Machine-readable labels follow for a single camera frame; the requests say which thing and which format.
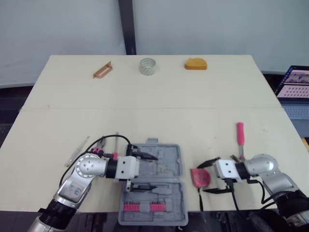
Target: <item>gray tool case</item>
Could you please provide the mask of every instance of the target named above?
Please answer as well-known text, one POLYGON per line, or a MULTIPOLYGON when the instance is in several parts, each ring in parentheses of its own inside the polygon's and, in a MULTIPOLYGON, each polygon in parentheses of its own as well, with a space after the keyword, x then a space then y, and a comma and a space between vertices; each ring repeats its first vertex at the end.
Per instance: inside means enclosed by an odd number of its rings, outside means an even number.
POLYGON ((158 139, 148 139, 146 144, 135 144, 158 160, 140 160, 139 177, 132 179, 138 185, 157 186, 144 192, 126 191, 122 186, 118 222, 121 225, 185 226, 188 211, 184 186, 179 177, 183 173, 180 148, 176 144, 158 144, 158 139), (126 206, 136 206, 137 211, 124 211, 126 206), (163 211, 153 211, 156 204, 165 205, 163 211))

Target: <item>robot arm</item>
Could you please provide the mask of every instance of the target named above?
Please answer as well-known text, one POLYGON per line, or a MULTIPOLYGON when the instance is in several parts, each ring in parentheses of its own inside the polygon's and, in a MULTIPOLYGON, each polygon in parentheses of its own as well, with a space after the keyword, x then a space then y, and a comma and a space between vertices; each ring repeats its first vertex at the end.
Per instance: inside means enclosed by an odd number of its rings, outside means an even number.
POLYGON ((236 163, 228 159, 213 159, 208 166, 211 164, 217 177, 223 179, 227 186, 226 189, 206 189, 205 192, 216 194, 232 192, 233 182, 242 182, 246 179, 248 183, 252 183, 250 177, 259 176, 263 180, 264 188, 276 203, 279 214, 286 218, 287 223, 297 229, 304 227, 308 229, 309 199, 288 175, 279 170, 278 163, 273 157, 261 154, 236 163))
MULTIPOLYGON (((28 232, 65 231, 96 176, 130 180, 138 176, 139 166, 140 160, 134 156, 107 161, 95 154, 84 154, 78 159, 73 173, 62 183, 48 207, 40 209, 41 216, 35 219, 28 232)), ((127 191, 130 191, 130 185, 127 186, 127 191)))

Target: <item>laptop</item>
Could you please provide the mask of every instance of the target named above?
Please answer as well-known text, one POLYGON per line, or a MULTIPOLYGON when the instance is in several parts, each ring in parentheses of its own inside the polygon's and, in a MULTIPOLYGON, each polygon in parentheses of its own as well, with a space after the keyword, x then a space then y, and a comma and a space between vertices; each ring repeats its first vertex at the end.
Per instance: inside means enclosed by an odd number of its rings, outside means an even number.
POLYGON ((292 65, 275 94, 301 137, 309 137, 309 66, 292 65))

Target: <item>copper bracket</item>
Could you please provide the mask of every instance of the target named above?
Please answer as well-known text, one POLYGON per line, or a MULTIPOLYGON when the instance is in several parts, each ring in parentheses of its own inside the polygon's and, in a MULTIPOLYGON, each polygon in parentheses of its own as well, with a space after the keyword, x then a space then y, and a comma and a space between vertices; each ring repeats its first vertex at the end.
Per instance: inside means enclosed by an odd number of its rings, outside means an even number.
POLYGON ((112 70, 112 63, 111 61, 100 68, 93 74, 93 78, 103 78, 106 74, 108 74, 112 70))

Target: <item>pink object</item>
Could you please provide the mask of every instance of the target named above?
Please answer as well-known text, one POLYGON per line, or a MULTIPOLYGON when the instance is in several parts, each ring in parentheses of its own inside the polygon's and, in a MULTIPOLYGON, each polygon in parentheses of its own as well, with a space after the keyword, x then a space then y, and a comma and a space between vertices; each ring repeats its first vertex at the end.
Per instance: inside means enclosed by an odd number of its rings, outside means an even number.
POLYGON ((139 204, 124 204, 124 211, 140 211, 140 205, 139 204))
POLYGON ((245 145, 245 135, 243 133, 243 123, 239 122, 236 124, 237 127, 237 142, 238 145, 244 146, 245 145))
POLYGON ((118 159, 118 153, 117 152, 113 152, 112 153, 112 159, 113 160, 117 160, 118 159))
POLYGON ((150 211, 165 211, 165 204, 150 204, 150 211))
POLYGON ((195 187, 197 188, 206 187, 210 184, 211 176, 205 169, 192 168, 190 169, 190 171, 191 171, 192 182, 195 187))

